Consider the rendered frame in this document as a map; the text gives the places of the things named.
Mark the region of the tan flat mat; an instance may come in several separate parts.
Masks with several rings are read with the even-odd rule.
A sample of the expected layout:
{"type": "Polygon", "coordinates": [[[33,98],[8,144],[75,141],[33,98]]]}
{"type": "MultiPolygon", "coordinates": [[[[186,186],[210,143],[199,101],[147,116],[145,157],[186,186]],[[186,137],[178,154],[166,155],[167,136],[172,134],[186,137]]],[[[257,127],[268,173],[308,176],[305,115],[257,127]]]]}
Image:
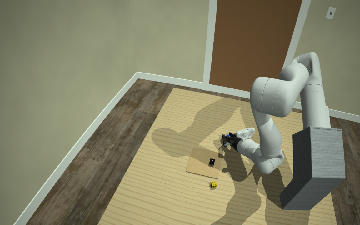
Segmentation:
{"type": "Polygon", "coordinates": [[[186,172],[218,179],[222,155],[220,152],[194,147],[186,172]],[[215,159],[214,165],[209,164],[211,158],[215,159]]]}

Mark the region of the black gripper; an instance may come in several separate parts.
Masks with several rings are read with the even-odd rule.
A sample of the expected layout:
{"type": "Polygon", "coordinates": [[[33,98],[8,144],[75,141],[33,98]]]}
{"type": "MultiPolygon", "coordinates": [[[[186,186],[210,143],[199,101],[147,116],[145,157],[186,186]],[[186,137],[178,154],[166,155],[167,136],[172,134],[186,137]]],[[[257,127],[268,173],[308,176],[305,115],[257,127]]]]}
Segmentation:
{"type": "Polygon", "coordinates": [[[225,134],[222,134],[224,147],[226,147],[227,145],[230,145],[230,146],[234,147],[234,149],[238,152],[237,145],[238,145],[238,142],[241,140],[241,138],[236,137],[236,135],[232,132],[229,132],[229,135],[230,135],[230,137],[228,137],[225,134]]]}

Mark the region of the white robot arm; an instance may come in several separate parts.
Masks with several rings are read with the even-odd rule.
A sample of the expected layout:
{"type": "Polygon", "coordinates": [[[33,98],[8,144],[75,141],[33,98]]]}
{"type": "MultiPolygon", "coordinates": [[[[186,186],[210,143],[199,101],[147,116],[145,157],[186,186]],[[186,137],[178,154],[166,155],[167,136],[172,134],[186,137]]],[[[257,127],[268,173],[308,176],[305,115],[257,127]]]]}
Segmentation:
{"type": "Polygon", "coordinates": [[[284,161],[281,133],[270,115],[288,116],[299,94],[303,129],[309,126],[331,128],[319,58],[315,52],[295,57],[281,70],[278,79],[258,77],[251,87],[250,104],[260,144],[250,139],[255,129],[246,128],[236,132],[236,137],[241,138],[237,150],[251,159],[263,174],[273,172],[284,161]]]}

